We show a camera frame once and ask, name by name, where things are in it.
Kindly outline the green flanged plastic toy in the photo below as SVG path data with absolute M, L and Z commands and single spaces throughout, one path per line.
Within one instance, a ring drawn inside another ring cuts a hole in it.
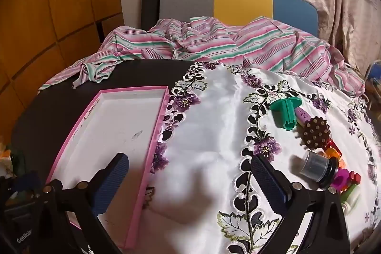
M 281 127 L 287 131 L 291 131 L 296 126 L 295 109 L 302 104 L 302 100 L 298 97 L 288 97 L 278 99 L 269 106 L 271 111 L 279 112 L 281 118 Z

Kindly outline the orange cube block toy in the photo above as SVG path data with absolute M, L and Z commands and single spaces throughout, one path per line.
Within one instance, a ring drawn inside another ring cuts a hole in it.
M 325 156 L 327 158 L 336 158 L 338 160 L 338 167 L 341 169 L 346 168 L 346 162 L 343 160 L 342 154 L 335 148 L 328 147 L 324 150 Z

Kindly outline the grey yellow blue sofa back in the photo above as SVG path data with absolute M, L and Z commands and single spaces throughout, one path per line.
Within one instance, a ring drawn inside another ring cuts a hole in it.
M 264 16 L 318 35 L 317 9 L 303 0 L 160 0 L 161 19 L 189 22 L 201 16 L 232 26 L 244 26 Z

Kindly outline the white green plastic container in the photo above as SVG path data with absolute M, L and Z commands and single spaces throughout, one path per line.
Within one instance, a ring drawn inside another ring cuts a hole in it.
M 360 195 L 360 187 L 357 184 L 352 184 L 346 191 L 340 196 L 340 203 L 342 206 L 342 211 L 344 215 L 351 213 L 352 209 L 355 207 L 355 204 Z

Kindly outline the brown scalp massage brush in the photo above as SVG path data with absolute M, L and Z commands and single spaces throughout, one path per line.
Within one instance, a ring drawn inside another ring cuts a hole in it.
M 301 140 L 311 150 L 324 148 L 331 135 L 327 121 L 313 117 L 304 123 Z

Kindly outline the pink green striped cloth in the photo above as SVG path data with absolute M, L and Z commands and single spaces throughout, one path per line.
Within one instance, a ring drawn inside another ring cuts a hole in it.
M 338 49 L 285 23 L 259 17 L 245 26 L 227 26 L 214 17 L 190 22 L 161 19 L 149 31 L 120 26 L 95 54 L 65 68 L 42 85 L 45 90 L 76 75 L 73 87 L 100 83 L 128 60 L 158 59 L 219 62 L 271 72 L 292 72 L 329 83 L 350 94 L 365 92 L 365 82 L 345 64 Z

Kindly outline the clear capped black jar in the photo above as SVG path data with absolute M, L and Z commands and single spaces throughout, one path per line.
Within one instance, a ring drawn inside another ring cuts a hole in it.
M 318 184 L 319 188 L 328 187 L 338 171 L 338 159 L 327 158 L 312 151 L 307 151 L 303 157 L 300 174 Z

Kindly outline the white embroidered floral tablecloth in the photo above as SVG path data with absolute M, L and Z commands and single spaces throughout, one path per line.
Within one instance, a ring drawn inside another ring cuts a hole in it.
M 346 216 L 351 247 L 372 235 L 380 222 L 380 144 L 362 98 L 295 75 L 197 62 L 171 89 L 136 253 L 261 250 L 281 216 L 252 176 L 252 157 L 262 153 L 290 181 L 314 187 L 296 169 L 307 151 L 301 128 L 283 129 L 270 110 L 288 97 L 327 121 L 347 169 L 361 175 Z

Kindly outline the red glossy bottle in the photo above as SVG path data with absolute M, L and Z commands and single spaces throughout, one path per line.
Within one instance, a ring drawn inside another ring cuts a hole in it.
M 323 149 L 328 149 L 328 148 L 335 148 L 335 143 L 333 142 L 332 138 L 328 138 L 323 146 Z

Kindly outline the pink shallow tray box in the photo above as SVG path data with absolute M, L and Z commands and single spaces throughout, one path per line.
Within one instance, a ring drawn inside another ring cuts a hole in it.
M 64 188 L 89 181 L 117 153 L 129 158 L 129 171 L 100 222 L 121 249 L 136 245 L 140 215 L 159 139 L 169 90 L 144 86 L 101 90 L 68 134 L 47 181 Z

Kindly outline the magenta plastic funnel cup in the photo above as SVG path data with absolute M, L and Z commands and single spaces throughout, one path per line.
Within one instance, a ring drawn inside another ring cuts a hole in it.
M 345 187 L 347 187 L 349 180 L 349 171 L 346 168 L 339 168 L 331 186 L 337 191 L 342 191 Z

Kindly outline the wooden panel cabinet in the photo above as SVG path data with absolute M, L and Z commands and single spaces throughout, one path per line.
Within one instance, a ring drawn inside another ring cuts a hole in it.
M 122 24 L 121 0 L 1 0 L 1 140 L 47 80 Z

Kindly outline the blue object on clutter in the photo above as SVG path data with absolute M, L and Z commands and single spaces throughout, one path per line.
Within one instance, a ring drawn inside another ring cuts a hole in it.
M 381 79 L 381 60 L 376 60 L 370 67 L 367 73 L 367 79 L 380 83 Z

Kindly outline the red puzzle piece block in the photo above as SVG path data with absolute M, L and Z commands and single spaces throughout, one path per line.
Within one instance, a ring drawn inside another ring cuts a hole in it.
M 347 186 L 359 185 L 361 183 L 361 175 L 355 171 L 350 171 L 347 178 Z

